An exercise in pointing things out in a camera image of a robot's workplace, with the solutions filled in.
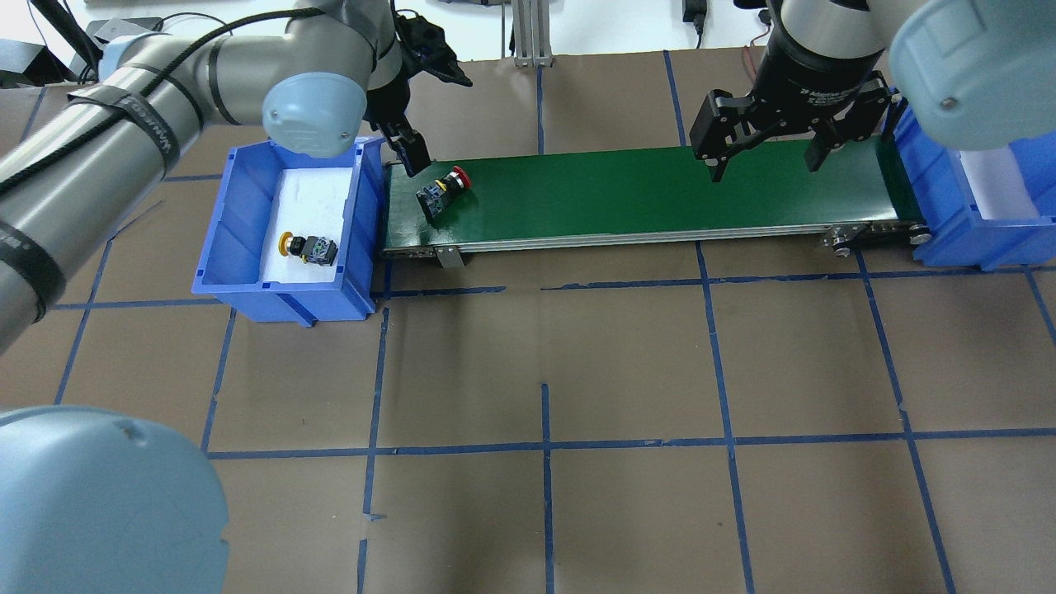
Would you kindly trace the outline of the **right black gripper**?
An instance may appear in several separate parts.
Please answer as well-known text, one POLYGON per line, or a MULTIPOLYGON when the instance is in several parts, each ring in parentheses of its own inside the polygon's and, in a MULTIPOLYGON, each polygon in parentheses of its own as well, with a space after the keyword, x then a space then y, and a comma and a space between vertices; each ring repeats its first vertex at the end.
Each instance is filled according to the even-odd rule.
POLYGON ((826 55, 788 33, 772 34, 752 87, 742 97, 710 90, 689 134, 694 157, 720 183, 732 157, 766 140, 811 133, 808 172, 851 142, 874 135, 893 92, 876 64, 883 50, 863 56, 826 55))

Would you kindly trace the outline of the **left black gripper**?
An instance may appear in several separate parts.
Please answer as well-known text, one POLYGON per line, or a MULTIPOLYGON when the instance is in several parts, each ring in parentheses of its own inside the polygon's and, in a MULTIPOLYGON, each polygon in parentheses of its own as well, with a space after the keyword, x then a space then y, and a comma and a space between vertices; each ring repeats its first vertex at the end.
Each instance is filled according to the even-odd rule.
POLYGON ((426 140, 406 117, 411 79, 427 73, 444 83, 472 87, 473 82, 446 42, 442 27, 418 12, 394 12, 393 17, 394 49, 399 50, 401 63, 391 82, 366 92, 365 120, 373 131, 382 132, 408 177, 418 177, 432 165, 432 157, 426 140))

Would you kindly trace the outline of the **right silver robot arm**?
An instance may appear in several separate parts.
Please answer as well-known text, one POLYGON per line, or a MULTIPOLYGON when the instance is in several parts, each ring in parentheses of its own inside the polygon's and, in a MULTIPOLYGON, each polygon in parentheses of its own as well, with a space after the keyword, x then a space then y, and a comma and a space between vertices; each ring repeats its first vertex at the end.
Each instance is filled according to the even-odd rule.
POLYGON ((766 140, 811 133, 810 172, 910 109, 958 150, 997 149, 1054 130, 1052 1, 739 1, 771 30, 744 97, 709 92, 689 134, 719 182, 766 140))

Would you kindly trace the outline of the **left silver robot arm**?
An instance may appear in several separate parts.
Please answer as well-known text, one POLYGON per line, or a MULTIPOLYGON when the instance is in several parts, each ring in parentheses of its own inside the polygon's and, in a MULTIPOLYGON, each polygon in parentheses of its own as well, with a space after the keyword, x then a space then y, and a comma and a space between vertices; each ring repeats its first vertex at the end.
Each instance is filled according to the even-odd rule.
POLYGON ((362 123, 403 163, 431 159, 406 117, 410 80, 470 87, 445 32, 391 1, 298 1, 196 38, 111 42, 98 83, 2 159, 2 349, 178 165, 209 125, 261 125, 306 157, 339 157, 362 123))

